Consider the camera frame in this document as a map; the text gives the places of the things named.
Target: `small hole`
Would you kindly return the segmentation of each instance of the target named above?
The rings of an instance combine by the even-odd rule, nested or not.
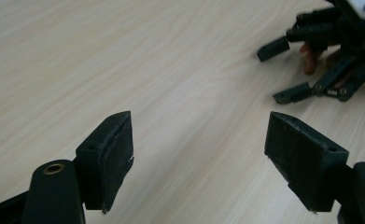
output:
[[[61,170],[63,170],[64,167],[65,167],[65,165],[62,163],[52,164],[52,165],[49,165],[48,167],[46,167],[46,169],[43,171],[43,173],[45,173],[45,175],[54,175],[54,174],[59,173]]]

